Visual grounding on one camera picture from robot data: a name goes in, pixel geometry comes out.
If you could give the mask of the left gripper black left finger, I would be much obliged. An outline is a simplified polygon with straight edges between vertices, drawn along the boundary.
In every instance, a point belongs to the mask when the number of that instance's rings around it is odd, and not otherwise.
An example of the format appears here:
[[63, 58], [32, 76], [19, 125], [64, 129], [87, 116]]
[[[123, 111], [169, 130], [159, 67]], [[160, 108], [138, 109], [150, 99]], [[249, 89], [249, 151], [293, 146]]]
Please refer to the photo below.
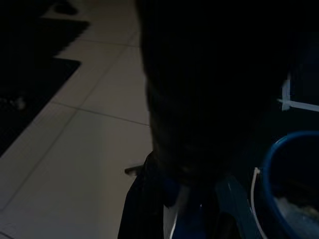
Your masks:
[[175, 182], [150, 153], [127, 192], [118, 239], [164, 239], [163, 208], [175, 203]]

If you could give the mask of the white tape strip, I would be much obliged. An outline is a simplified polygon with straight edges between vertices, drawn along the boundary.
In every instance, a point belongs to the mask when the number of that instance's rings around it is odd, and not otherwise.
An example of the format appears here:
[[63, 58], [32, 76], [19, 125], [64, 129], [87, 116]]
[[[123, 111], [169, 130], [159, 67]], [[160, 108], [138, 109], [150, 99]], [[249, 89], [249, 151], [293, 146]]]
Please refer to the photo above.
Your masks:
[[290, 109], [291, 81], [287, 79], [282, 86], [282, 111]]
[[295, 108], [295, 109], [307, 110], [312, 112], [319, 112], [319, 106], [317, 105], [295, 102], [291, 100], [282, 100], [282, 99], [277, 99], [277, 101], [282, 104], [282, 111], [287, 111], [290, 108]]

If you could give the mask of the blue plastic bucket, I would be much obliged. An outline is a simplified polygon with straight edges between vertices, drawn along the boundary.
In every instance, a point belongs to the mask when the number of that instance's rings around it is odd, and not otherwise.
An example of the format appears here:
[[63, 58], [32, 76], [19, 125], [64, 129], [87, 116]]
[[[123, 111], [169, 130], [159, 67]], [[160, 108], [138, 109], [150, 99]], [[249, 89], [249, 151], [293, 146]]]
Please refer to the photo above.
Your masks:
[[262, 239], [319, 239], [319, 224], [292, 223], [280, 213], [275, 197], [319, 211], [319, 131], [298, 131], [279, 139], [254, 169], [251, 211]]

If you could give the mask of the white crumpled paper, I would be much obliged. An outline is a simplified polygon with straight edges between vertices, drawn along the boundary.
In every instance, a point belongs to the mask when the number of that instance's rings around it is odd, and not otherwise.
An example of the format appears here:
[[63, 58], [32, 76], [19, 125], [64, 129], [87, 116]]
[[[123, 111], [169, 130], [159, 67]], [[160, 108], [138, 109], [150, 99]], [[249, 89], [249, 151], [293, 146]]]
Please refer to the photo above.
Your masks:
[[313, 206], [298, 206], [291, 203], [285, 197], [275, 197], [275, 202], [280, 213], [287, 222], [292, 223], [296, 220], [308, 220], [312, 223], [319, 224], [319, 211]]

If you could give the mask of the dark taped floor mat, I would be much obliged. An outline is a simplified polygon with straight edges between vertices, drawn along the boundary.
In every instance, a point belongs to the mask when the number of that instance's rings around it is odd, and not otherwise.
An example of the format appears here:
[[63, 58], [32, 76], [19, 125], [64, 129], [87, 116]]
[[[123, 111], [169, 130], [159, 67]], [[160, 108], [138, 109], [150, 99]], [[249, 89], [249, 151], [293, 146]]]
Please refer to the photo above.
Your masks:
[[299, 50], [291, 73], [291, 99], [319, 106], [319, 37], [309, 38]]

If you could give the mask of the large black floor mat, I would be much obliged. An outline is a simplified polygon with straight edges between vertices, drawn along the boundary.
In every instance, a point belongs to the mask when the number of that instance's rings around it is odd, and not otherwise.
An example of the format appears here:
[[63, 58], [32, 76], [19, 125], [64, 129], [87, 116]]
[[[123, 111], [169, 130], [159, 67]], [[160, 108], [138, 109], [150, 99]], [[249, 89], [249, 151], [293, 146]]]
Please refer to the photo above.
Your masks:
[[267, 112], [254, 128], [254, 134], [277, 137], [305, 130], [319, 130], [319, 112], [290, 108]]

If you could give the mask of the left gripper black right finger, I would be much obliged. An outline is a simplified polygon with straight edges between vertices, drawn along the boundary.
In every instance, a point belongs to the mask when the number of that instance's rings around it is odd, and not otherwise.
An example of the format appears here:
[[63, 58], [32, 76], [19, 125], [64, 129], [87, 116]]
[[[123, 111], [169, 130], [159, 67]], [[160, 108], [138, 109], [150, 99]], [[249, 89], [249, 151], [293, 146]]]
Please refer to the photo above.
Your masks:
[[234, 176], [227, 176], [215, 186], [218, 204], [222, 213], [234, 219], [241, 239], [261, 239], [252, 214], [248, 195]]

